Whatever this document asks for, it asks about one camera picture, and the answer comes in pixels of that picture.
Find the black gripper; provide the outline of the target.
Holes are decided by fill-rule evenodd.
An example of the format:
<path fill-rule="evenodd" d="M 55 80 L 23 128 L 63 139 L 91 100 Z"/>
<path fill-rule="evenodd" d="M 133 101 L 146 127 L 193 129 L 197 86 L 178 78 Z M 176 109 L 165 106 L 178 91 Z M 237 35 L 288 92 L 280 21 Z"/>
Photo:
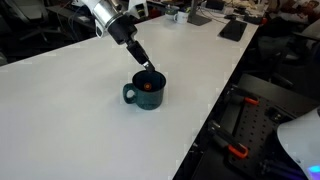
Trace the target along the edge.
<path fill-rule="evenodd" d="M 115 19 L 108 26 L 107 31 L 118 45 L 127 43 L 127 50 L 148 72 L 155 71 L 155 67 L 149 60 L 144 48 L 138 41 L 133 40 L 134 35 L 137 33 L 137 28 L 128 16 L 123 15 Z"/>

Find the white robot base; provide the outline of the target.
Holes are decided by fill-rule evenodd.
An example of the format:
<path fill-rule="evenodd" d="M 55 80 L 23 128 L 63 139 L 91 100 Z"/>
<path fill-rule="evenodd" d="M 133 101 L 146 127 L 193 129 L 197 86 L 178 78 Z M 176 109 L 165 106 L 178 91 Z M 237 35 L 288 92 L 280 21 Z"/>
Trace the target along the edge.
<path fill-rule="evenodd" d="M 320 180 L 320 108 L 280 124 L 277 137 L 308 180 Z"/>

